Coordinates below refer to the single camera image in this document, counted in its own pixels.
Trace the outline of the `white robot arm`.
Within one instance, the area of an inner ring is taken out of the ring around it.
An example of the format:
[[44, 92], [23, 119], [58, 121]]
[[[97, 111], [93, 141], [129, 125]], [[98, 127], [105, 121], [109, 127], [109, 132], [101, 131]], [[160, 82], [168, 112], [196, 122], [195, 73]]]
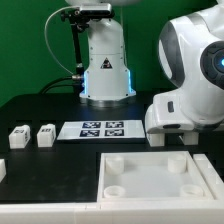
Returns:
[[[88, 33], [89, 66], [84, 72], [83, 103], [121, 104], [136, 95], [124, 62], [122, 26], [112, 8], [139, 0], [65, 0], [69, 20]], [[214, 130], [224, 121], [224, 0], [168, 21], [158, 41], [158, 56], [173, 91], [157, 94], [145, 115], [149, 134]]]

